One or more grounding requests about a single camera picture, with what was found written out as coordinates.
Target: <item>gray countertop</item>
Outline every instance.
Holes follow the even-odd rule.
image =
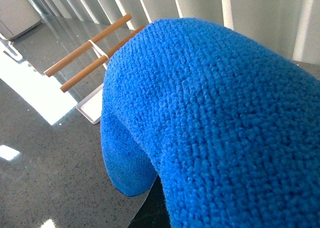
[[[45,17],[13,47],[7,46],[17,61],[0,52],[0,145],[20,152],[13,160],[0,157],[1,228],[39,228],[45,222],[57,228],[123,228],[143,203],[146,194],[126,197],[112,185],[102,158],[100,125],[74,108],[103,82],[105,68],[99,67],[69,94],[59,91],[96,54],[89,50],[54,77],[43,75],[106,27]],[[128,34],[121,28],[99,46],[107,51]]]
[[[320,80],[320,65],[318,64],[309,64],[309,63],[304,63],[300,61],[293,61],[295,64],[300,66],[302,69],[316,77],[318,80]]]

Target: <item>white appliance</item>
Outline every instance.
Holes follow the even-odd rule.
[[[28,0],[0,0],[0,35],[13,40],[29,31],[41,17]]]

